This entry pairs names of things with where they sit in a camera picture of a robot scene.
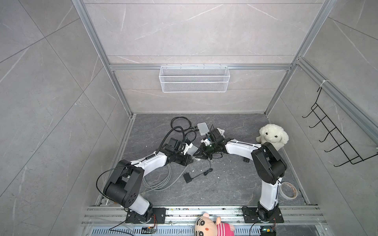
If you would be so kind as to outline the white network switch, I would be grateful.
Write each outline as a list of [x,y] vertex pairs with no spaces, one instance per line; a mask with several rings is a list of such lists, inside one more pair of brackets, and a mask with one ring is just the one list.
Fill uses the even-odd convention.
[[194,156],[198,151],[198,147],[194,146],[187,152],[188,155]]
[[205,136],[210,131],[207,123],[198,123],[197,128],[201,136]]

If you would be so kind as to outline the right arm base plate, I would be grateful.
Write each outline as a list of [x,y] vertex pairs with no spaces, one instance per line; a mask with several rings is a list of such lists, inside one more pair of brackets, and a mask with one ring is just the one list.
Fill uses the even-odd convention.
[[284,223],[283,215],[278,206],[272,210],[266,210],[261,206],[243,206],[241,210],[245,223]]

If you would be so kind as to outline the black power adapter with plug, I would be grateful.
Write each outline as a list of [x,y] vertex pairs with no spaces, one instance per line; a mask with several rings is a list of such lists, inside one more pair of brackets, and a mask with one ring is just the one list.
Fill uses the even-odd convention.
[[258,146],[242,141],[238,141],[234,138],[226,138],[220,135],[217,129],[210,130],[206,135],[209,135],[213,142],[218,143],[224,141],[226,154],[238,155],[243,158],[244,162],[249,163],[252,158],[253,150]]

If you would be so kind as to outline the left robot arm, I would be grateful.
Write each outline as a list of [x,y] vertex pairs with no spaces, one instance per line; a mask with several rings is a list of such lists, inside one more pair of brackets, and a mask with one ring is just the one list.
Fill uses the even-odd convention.
[[95,184],[97,190],[108,200],[134,212],[139,221],[149,222],[153,215],[153,205],[139,193],[143,178],[172,162],[185,167],[193,163],[193,159],[185,151],[185,148],[189,146],[187,141],[182,127],[172,128],[152,154],[134,161],[123,159],[115,168],[100,174],[97,181],[104,174],[111,173],[103,190]]

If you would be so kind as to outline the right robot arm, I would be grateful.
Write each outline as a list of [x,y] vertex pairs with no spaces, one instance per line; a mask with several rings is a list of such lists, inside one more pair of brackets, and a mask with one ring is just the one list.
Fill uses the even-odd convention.
[[269,222],[281,213],[278,194],[287,164],[271,143],[250,144],[235,139],[225,139],[209,145],[203,142],[195,157],[212,159],[216,153],[234,154],[253,161],[262,187],[256,213],[250,213],[250,216],[255,216],[262,222]]

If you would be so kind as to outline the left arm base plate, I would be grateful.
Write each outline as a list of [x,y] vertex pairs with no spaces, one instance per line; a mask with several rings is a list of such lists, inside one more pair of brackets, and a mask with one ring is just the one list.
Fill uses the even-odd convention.
[[165,217],[166,208],[163,207],[150,207],[143,215],[130,210],[127,214],[126,223],[163,224],[165,222]]

